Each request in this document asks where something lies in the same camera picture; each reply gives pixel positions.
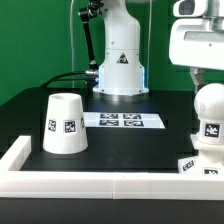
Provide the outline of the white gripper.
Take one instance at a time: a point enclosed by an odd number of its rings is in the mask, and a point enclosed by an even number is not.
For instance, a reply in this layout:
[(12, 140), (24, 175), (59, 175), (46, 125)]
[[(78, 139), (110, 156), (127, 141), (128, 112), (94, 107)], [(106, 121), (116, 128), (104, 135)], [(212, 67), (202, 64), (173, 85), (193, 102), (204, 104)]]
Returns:
[(203, 68), (224, 70), (224, 0), (178, 0), (173, 14), (169, 58), (191, 67), (198, 92), (206, 84)]

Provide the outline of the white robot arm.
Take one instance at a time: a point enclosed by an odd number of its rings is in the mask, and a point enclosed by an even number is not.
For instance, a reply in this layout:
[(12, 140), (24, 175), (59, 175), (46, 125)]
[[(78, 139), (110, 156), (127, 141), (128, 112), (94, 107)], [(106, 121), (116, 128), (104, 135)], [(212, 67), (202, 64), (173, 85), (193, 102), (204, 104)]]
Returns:
[[(149, 92), (139, 61), (140, 24), (126, 9), (127, 0), (103, 0), (105, 59), (93, 91), (109, 97)], [(171, 28), (169, 58), (188, 66), (195, 86), (206, 69), (224, 70), (224, 0), (178, 0)]]

